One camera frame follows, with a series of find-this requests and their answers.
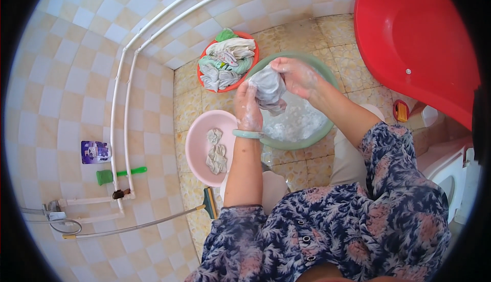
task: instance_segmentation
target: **tiled floor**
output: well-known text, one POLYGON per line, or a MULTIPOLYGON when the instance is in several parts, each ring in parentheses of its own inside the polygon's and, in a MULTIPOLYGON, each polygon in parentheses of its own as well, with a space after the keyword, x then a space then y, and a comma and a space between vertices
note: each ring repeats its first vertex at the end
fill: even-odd
MULTIPOLYGON (((385 121, 394 124, 392 104, 402 98, 410 107, 415 100, 396 93, 377 82, 368 72, 355 42, 352 15, 336 15, 302 20, 280 25, 252 35, 259 46, 260 58, 280 51, 300 50, 321 59, 337 78, 341 92, 352 101, 368 103, 382 110, 385 121)), ((202 202, 203 188, 200 181, 190 173, 184 153, 187 130, 201 113, 221 109, 234 113, 235 91, 216 94, 201 87, 196 76, 197 60, 191 61, 175 71, 174 77, 174 125, 176 154, 181 182, 181 194, 186 209, 202 202)), ((453 137, 465 134, 461 128, 454 130, 453 137)), ((318 143, 297 151, 283 151, 263 147, 262 160, 272 170, 283 175, 292 191, 329 184, 334 159, 333 139, 337 128, 333 128, 318 143)), ((430 128, 414 131, 414 143, 418 155, 428 146, 449 140, 447 119, 440 119, 430 128)), ((218 188, 214 189, 218 208, 223 201, 218 188)), ((198 257, 201 258, 203 243, 210 231, 211 220, 204 212, 187 215, 198 257)))

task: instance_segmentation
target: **hand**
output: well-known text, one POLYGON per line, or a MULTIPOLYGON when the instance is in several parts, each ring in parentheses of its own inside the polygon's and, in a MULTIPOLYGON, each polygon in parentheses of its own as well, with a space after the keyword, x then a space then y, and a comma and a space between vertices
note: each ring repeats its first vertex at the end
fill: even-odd
POLYGON ((278 57, 270 64, 285 79, 286 89, 302 99, 309 100, 322 79, 311 66, 295 58, 278 57))
POLYGON ((243 82, 234 98, 237 128, 242 131, 260 132, 263 130, 263 115, 256 102, 257 86, 243 82))

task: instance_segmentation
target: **laundry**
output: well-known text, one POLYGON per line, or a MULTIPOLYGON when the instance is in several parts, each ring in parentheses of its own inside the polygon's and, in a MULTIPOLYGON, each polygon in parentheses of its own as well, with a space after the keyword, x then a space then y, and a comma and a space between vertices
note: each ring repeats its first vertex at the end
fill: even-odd
POLYGON ((206 133, 206 139, 212 145, 216 145, 220 141, 222 134, 219 129, 212 129, 206 133))
POLYGON ((206 55, 214 56, 219 51, 230 52, 238 60, 254 56, 256 43, 254 39, 231 38, 214 43, 206 49, 206 55))
POLYGON ((214 175, 220 172, 227 172, 227 159, 225 158, 225 146, 218 144, 212 146, 208 156, 206 156, 206 165, 214 175))
POLYGON ((285 112, 286 102, 281 96, 286 91, 285 81, 268 64, 249 78, 249 84, 257 86, 256 101, 259 107, 275 117, 285 112))
POLYGON ((203 66, 200 65, 199 69, 201 73, 204 74, 201 76, 203 86, 214 92, 218 92, 219 89, 223 90, 227 88, 227 86, 235 84, 241 78, 239 74, 233 71, 218 70, 209 63, 204 64, 203 66))
POLYGON ((224 63, 230 65, 231 67, 238 67, 237 59, 230 52, 219 51, 215 53, 215 58, 223 61, 224 63))
POLYGON ((252 61, 252 57, 237 59, 237 66, 234 67, 214 56, 203 56, 200 60, 198 60, 198 64, 200 68, 203 67, 205 64, 211 64, 212 67, 217 68, 218 70, 232 71, 241 75, 250 69, 250 67, 252 66, 252 61))
POLYGON ((217 37, 215 38, 215 41, 222 42, 237 37, 239 36, 236 35, 230 28, 224 28, 221 32, 218 33, 217 37))
POLYGON ((206 139, 213 146, 206 156, 206 165, 214 175, 227 172, 227 159, 225 158, 225 146, 218 144, 223 132, 219 129, 211 129, 206 133, 206 139))

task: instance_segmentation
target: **green basin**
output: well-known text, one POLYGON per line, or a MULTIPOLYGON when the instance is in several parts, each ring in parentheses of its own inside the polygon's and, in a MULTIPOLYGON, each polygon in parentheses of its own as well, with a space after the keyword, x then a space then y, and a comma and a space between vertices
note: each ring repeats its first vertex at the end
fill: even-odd
MULTIPOLYGON (((329 70, 327 65, 325 65, 320 59, 310 55, 306 54, 303 52, 278 52, 276 54, 273 54, 271 56, 268 56, 258 62, 248 73, 247 77, 245 79, 248 79, 250 76, 254 75, 256 72, 259 70, 263 69, 268 63, 270 63, 273 59, 278 58, 278 57, 290 57, 290 58, 297 58, 299 60, 302 60, 304 63, 309 64, 312 66, 314 69, 317 70, 318 73, 329 83, 331 83, 336 89, 339 90, 339 86, 336 82, 336 78, 334 74, 329 70)), ((326 136, 329 131, 332 129, 334 126, 334 123, 328 119, 326 124, 322 126, 318 131, 316 131, 312 136, 310 136, 307 139, 298 141, 298 142, 283 142, 279 141, 270 137, 265 137, 260 139, 261 143, 266 144, 267 146, 270 146, 275 149, 279 150, 298 150, 298 149, 304 149, 307 147, 310 147, 312 144, 315 144, 324 136, 326 136)))

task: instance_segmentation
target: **soapy water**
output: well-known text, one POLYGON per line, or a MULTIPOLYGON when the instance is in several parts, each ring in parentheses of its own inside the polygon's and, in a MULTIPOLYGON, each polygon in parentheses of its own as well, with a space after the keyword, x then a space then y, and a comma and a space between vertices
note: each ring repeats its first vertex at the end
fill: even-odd
POLYGON ((281 98, 287 103, 285 113, 273 117, 268 111, 261 110, 263 132, 269 137, 294 143, 311 137, 327 123, 328 118, 307 100, 289 91, 281 98))

